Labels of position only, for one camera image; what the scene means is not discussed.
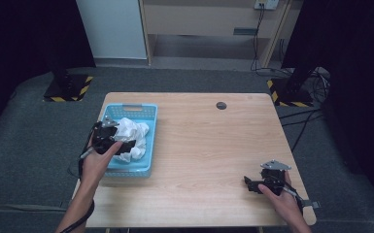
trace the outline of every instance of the wrist strap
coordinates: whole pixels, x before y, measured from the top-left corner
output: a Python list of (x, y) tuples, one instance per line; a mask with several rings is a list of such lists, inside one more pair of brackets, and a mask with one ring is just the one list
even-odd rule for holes
[(87, 219), (92, 215), (93, 210), (95, 210), (95, 202), (92, 200), (92, 204), (90, 205), (89, 210), (87, 210), (86, 214), (83, 217), (81, 217), (81, 219), (77, 220), (75, 223), (73, 223), (72, 225), (68, 226), (63, 231), (61, 231), (61, 233), (71, 232), (72, 230), (74, 230), (75, 228), (77, 228), (78, 226), (86, 222)]

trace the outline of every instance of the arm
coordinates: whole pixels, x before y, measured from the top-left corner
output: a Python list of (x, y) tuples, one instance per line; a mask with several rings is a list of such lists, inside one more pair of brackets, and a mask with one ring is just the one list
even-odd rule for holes
[[(286, 182), (290, 184), (288, 172), (286, 172)], [(295, 198), (291, 194), (282, 191), (281, 195), (277, 196), (263, 184), (259, 184), (258, 188), (271, 201), (275, 211), (289, 225), (293, 233), (312, 232), (299, 211)]]
[[(95, 150), (85, 158), (81, 184), (75, 193), (74, 199), (68, 207), (62, 221), (60, 221), (56, 232), (61, 232), (70, 226), (89, 210), (93, 196), (102, 177), (107, 170), (108, 163), (114, 154), (119, 150), (122, 142), (114, 143), (104, 154), (99, 154)], [(84, 232), (85, 223), (77, 227), (73, 232)]]

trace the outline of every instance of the blue basket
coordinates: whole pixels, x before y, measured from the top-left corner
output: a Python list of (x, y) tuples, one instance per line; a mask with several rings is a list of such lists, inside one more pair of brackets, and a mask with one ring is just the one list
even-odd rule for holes
[(155, 104), (109, 104), (105, 108), (103, 120), (105, 117), (120, 121), (123, 117), (136, 122), (146, 123), (150, 130), (146, 139), (146, 151), (139, 160), (132, 159), (129, 163), (111, 159), (105, 177), (144, 177), (151, 175), (153, 163), (153, 139), (155, 135), (157, 116), (157, 105)]

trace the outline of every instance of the white cloth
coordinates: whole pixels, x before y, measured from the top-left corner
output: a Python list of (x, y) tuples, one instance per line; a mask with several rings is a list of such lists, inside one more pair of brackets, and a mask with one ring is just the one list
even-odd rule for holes
[(117, 133), (114, 136), (115, 141), (129, 142), (136, 140), (135, 147), (131, 149), (131, 152), (121, 153), (120, 155), (114, 155), (114, 159), (130, 162), (131, 158), (138, 160), (145, 154), (147, 135), (150, 128), (144, 122), (136, 123), (126, 117), (119, 121), (117, 126)]

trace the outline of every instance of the white wall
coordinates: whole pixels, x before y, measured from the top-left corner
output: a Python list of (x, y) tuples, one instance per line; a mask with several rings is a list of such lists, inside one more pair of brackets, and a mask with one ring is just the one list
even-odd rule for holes
[(147, 59), (138, 0), (77, 0), (94, 58)]

